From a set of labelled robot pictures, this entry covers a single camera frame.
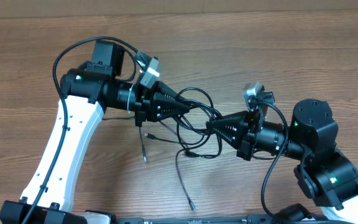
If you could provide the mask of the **black USB-C cable silver plug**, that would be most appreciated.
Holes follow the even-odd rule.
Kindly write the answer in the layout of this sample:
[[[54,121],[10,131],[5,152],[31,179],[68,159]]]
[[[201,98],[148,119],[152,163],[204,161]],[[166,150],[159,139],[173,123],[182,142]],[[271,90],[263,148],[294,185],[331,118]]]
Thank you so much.
[[[197,100],[184,98],[181,99],[182,94],[187,91],[197,91],[200,94],[204,95],[209,102],[209,105],[206,105]],[[208,131],[207,127],[201,127],[201,119],[207,118],[208,121],[215,121],[218,118],[222,118],[221,113],[214,108],[213,101],[211,97],[202,89],[196,87],[188,87],[182,89],[178,92],[175,97],[176,100],[179,100],[180,103],[184,103],[185,105],[190,107],[190,119],[186,117],[186,113],[181,113],[179,115],[175,115],[173,120],[177,123],[177,130],[173,131],[174,134],[177,135],[177,141],[171,141],[168,139],[156,138],[158,141],[169,142],[174,144],[180,144],[185,150],[197,149],[204,144],[206,144],[210,137],[213,135],[212,131]],[[197,142],[185,142],[180,136],[180,128],[192,131],[193,133],[200,135],[201,139]]]

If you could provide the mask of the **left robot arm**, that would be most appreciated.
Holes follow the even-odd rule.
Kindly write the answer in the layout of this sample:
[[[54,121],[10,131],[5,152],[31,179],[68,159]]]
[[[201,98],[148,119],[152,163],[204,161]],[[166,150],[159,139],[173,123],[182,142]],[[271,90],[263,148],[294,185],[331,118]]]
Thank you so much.
[[[115,37],[94,37],[92,42],[90,61],[54,78],[60,99],[51,136],[19,201],[3,203],[3,223],[115,223],[110,213],[72,212],[78,174],[106,110],[134,113],[136,126],[190,110],[181,96],[159,80],[157,58]]]

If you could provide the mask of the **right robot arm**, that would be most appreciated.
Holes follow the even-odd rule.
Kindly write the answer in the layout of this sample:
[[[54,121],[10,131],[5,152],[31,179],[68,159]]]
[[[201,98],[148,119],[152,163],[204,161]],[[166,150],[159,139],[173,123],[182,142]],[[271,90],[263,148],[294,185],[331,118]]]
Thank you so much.
[[[251,160],[256,152],[298,160],[294,168],[297,183],[330,220],[358,223],[358,171],[337,148],[339,126],[326,101],[299,101],[291,121],[280,124],[266,121],[267,108],[279,117],[282,112],[268,100],[253,99],[251,109],[214,121],[206,127],[237,151],[237,156]]]

